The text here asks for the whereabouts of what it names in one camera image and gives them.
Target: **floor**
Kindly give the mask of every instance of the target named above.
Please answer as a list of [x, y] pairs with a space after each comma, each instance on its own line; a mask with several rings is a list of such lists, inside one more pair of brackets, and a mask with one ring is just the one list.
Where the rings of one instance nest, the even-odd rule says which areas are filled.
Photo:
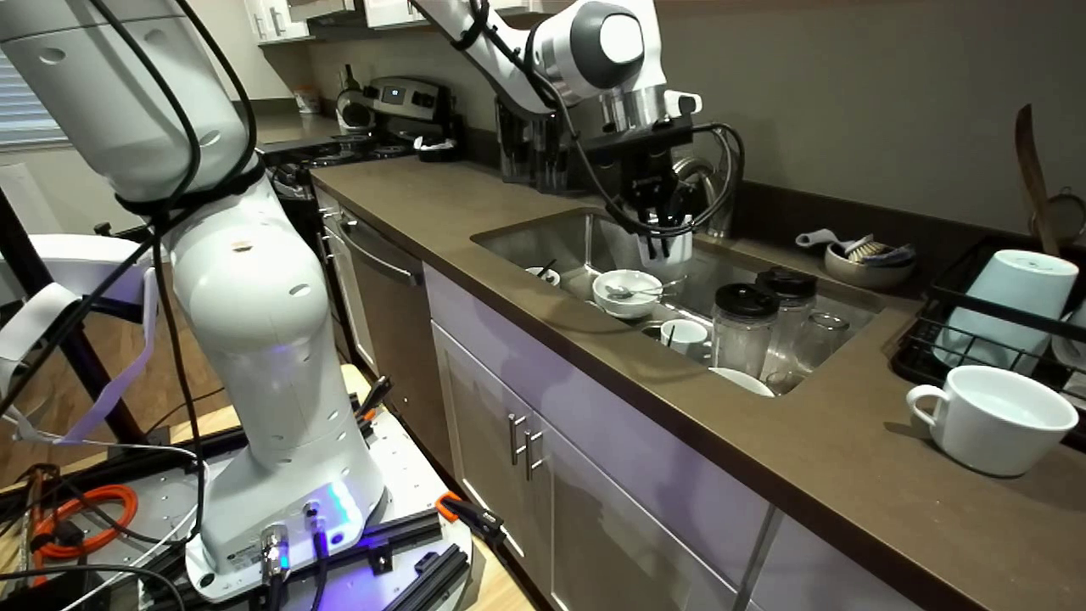
[[[124, 321], [111, 316], [90, 316], [84, 337], [91, 338], [100, 358], [110, 374], [119, 374], [135, 351], [144, 330], [135, 321]], [[220, 402], [227, 402], [220, 380], [208, 366], [192, 324], [180, 316], [180, 345], [182, 345], [182, 366], [188, 380], [197, 399], [197, 409], [208, 414]], [[156, 357], [145, 369], [145, 376], [129, 388], [126, 402], [132, 408], [132, 418], [139, 426], [159, 426], [177, 425], [188, 418], [180, 399], [177, 374], [173, 374], [173, 351], [171, 351], [171, 333], [159, 324]], [[44, 429], [69, 429], [84, 409], [91, 398], [73, 374], [64, 351], [51, 351], [49, 363], [39, 369], [39, 376], [26, 383], [26, 390], [17, 398], [17, 408], [35, 414], [35, 425]], [[31, 440], [14, 440], [14, 426], [0, 425], [0, 488], [23, 475], [35, 460], [80, 460], [84, 453], [96, 453], [102, 449], [44, 449]], [[116, 440], [110, 426], [102, 425], [91, 440]]]

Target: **brown countertop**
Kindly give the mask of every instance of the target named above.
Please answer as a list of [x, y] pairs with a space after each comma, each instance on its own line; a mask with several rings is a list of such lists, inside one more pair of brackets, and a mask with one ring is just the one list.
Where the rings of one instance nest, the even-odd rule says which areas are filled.
[[317, 178], [918, 604], [1083, 607], [1086, 453], [1058, 449], [1025, 477], [988, 477], [932, 450], [891, 369], [909, 310], [886, 302], [799, 390], [759, 399], [471, 242], [577, 201], [417, 158]]

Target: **sink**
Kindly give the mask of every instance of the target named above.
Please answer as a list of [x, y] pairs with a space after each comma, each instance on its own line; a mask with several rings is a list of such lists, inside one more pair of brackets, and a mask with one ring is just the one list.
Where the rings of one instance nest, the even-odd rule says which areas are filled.
[[[728, 250], [723, 244], [711, 244], [702, 237], [692, 242], [692, 257], [679, 265], [652, 261], [644, 254], [643, 237], [628, 234], [619, 226], [611, 218], [595, 212], [595, 209], [572, 209], [529, 224], [512, 224], [503, 229], [474, 234], [474, 244], [485, 250], [507, 257], [511, 265], [522, 272], [541, 272], [541, 282], [556, 286], [561, 293], [595, 302], [590, 297], [590, 282], [601, 272], [611, 268], [643, 268], [662, 277], [662, 306], [654, 316], [644, 316], [633, 321], [644, 337], [660, 338], [660, 324], [664, 317], [692, 317], [702, 324], [712, 324], [712, 296], [720, 286], [730, 282], [753, 282], [766, 261], [758, 261], [749, 254]], [[824, 316], [834, 316], [844, 321], [844, 338], [854, 337], [879, 310], [877, 297], [850, 293], [842, 286], [818, 286], [815, 310]], [[689, 358], [698, 358], [711, 366], [712, 350], [689, 350]], [[766, 369], [765, 376], [775, 376], [775, 366], [783, 366], [780, 351], [766, 351]]]

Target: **white cup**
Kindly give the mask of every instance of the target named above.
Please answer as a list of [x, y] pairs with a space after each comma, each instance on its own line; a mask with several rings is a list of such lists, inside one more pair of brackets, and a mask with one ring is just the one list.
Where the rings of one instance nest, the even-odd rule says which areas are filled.
[[905, 399], [942, 450], [988, 475], [1029, 471], [1078, 425], [1063, 394], [999, 366], [954, 366], [944, 388], [919, 383]]
[[660, 324], [660, 341], [664, 341], [675, 351], [698, 357], [702, 345], [711, 341], [711, 330], [692, 317], [664, 317]]
[[[1058, 317], [1075, 277], [1078, 268], [1065, 257], [1004, 247], [988, 257], [968, 296], [1043, 317]], [[1048, 333], [1037, 324], [954, 310], [947, 330], [938, 337], [932, 357], [947, 366], [995, 363], [1029, 374], [1039, 363], [1039, 351], [1044, 351], [1044, 338]]]

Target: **appliance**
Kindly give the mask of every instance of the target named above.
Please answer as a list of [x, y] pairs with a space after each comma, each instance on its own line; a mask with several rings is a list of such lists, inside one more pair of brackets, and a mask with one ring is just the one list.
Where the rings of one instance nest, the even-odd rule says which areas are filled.
[[448, 140], [455, 119], [448, 88], [423, 78], [378, 78], [362, 84], [362, 96], [370, 97], [370, 126], [362, 133], [263, 144], [263, 164], [272, 174], [282, 209], [322, 261], [341, 350], [362, 374], [378, 374], [352, 247], [342, 234], [349, 218], [332, 201], [317, 195], [308, 168], [415, 155], [417, 140]]

